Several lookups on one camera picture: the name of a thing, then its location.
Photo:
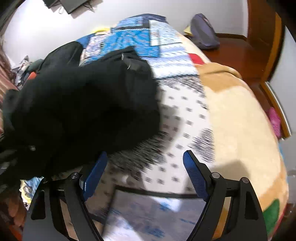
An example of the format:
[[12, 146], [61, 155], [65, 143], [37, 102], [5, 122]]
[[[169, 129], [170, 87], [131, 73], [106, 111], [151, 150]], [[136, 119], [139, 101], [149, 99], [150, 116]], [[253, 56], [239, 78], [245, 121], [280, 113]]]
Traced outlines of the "blue patchwork bedspread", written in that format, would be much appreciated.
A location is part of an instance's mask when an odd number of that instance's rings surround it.
[[213, 160], [213, 139], [204, 87], [176, 30], [158, 15], [120, 21], [109, 33], [91, 36], [82, 66], [133, 47], [157, 83], [159, 131], [131, 149], [107, 154], [97, 185], [113, 196], [103, 218], [105, 240], [188, 240], [205, 202], [194, 193], [183, 154]]

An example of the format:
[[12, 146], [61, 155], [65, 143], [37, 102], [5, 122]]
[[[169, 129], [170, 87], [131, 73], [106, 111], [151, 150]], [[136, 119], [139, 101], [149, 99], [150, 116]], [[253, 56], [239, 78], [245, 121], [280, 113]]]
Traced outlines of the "green orange clutter pile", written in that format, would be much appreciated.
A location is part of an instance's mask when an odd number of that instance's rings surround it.
[[33, 77], [36, 76], [37, 70], [40, 68], [43, 61], [43, 59], [30, 61], [29, 56], [27, 55], [20, 63], [11, 68], [11, 72], [14, 75], [13, 84], [18, 90], [23, 88], [31, 73], [33, 73]]

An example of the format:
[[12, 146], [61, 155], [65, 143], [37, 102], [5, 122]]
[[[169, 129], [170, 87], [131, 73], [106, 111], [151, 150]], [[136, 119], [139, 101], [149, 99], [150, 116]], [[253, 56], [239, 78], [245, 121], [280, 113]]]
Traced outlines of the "large black garment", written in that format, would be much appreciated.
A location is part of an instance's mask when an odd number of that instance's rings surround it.
[[157, 83], [149, 63], [128, 47], [9, 90], [3, 121], [1, 181], [48, 177], [156, 135]]

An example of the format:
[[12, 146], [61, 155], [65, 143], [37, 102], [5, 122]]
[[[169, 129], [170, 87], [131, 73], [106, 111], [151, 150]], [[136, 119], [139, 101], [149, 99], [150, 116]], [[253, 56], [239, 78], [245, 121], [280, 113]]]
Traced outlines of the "purple grey backpack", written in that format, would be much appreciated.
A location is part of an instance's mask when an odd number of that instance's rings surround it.
[[201, 50], [211, 50], [220, 47], [219, 38], [214, 28], [203, 14], [196, 14], [191, 20], [191, 41]]

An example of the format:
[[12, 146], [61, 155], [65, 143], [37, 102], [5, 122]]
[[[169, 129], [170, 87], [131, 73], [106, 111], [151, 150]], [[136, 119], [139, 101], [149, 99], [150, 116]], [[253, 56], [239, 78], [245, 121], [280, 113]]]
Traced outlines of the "beige green plush blanket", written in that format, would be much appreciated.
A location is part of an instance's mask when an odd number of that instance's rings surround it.
[[249, 86], [231, 67], [197, 65], [212, 124], [213, 171], [247, 177], [259, 199], [267, 236], [276, 232], [288, 201], [287, 171], [271, 123]]

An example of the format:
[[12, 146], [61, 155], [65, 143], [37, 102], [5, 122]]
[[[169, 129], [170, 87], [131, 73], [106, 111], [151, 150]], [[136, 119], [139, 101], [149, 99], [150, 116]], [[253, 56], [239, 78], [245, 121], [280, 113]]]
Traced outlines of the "pink croc shoe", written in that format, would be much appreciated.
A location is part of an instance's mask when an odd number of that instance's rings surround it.
[[280, 130], [280, 117], [276, 113], [275, 109], [271, 107], [268, 111], [268, 117], [270, 120], [270, 123], [273, 127], [273, 131], [277, 138], [281, 138], [281, 130]]

